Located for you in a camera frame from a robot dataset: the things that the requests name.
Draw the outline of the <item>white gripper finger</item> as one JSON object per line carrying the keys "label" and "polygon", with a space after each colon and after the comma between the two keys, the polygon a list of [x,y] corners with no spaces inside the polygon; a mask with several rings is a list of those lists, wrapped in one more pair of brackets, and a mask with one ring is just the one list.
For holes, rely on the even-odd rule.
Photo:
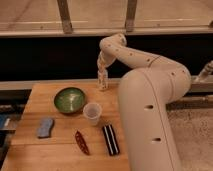
{"label": "white gripper finger", "polygon": [[104,87],[104,79],[103,79],[103,72],[101,72],[100,70],[98,70],[98,84],[100,88]]}

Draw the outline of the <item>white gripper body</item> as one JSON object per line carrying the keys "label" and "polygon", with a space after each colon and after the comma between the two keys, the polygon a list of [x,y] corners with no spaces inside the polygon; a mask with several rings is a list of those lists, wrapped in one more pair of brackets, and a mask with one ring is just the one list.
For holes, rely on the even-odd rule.
{"label": "white gripper body", "polygon": [[112,65],[115,61],[115,58],[109,54],[100,52],[98,55],[97,66],[99,71],[105,70],[107,67]]}

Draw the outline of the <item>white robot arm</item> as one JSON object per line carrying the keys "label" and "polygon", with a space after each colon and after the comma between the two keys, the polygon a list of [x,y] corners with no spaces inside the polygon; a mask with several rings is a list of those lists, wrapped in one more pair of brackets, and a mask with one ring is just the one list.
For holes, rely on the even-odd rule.
{"label": "white robot arm", "polygon": [[118,86],[130,170],[182,171],[166,105],[190,89],[190,72],[179,62],[126,44],[122,34],[102,39],[97,65],[103,70],[118,60],[131,68]]}

